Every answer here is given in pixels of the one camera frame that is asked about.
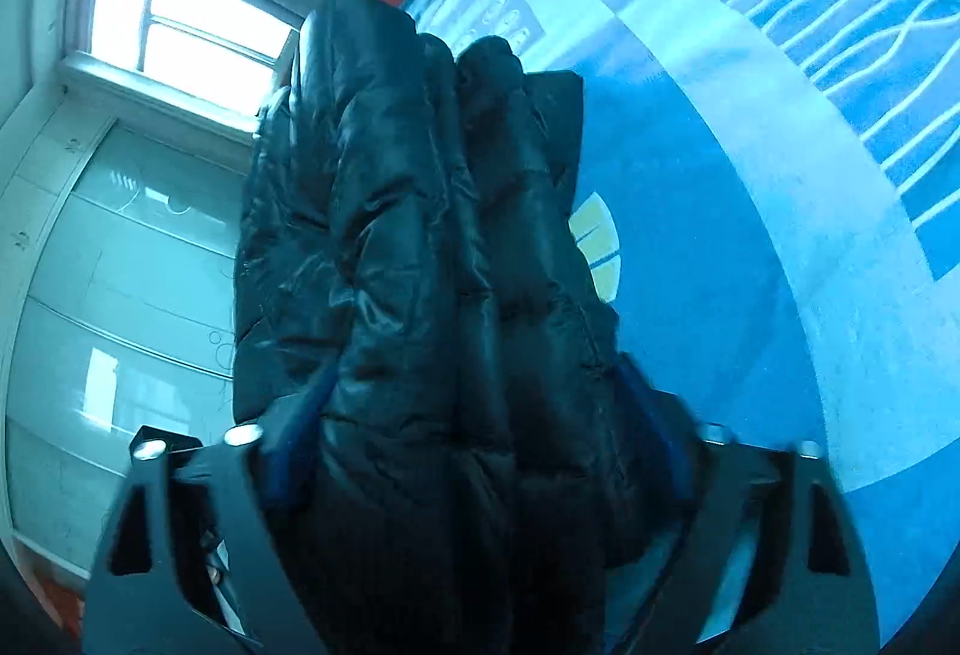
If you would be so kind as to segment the blue patterned bed sheet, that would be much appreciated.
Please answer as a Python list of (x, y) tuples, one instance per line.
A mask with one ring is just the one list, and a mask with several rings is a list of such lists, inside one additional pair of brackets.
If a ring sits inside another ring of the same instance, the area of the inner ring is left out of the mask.
[(571, 229), (654, 387), (827, 452), (900, 632), (958, 543), (958, 0), (407, 0), (584, 82)]

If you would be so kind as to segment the white sliding wardrobe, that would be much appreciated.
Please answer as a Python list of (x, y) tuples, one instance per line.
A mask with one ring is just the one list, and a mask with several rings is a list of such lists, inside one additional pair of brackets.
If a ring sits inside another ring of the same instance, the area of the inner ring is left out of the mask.
[(145, 426), (233, 421), (239, 176), (34, 89), (2, 130), (2, 535), (83, 582)]

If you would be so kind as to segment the black quilted puffer jacket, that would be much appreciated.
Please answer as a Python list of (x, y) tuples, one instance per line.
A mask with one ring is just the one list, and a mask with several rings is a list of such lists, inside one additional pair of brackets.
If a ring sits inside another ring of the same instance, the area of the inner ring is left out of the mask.
[(334, 653), (601, 653), (664, 525), (568, 220), (584, 85), (325, 0), (263, 114), (233, 410), (334, 371), (283, 566)]

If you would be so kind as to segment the bright window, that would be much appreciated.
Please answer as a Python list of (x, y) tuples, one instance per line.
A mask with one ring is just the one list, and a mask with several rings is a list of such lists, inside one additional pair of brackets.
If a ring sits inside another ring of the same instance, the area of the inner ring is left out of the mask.
[(245, 0), (66, 0), (65, 75), (245, 139), (296, 28)]

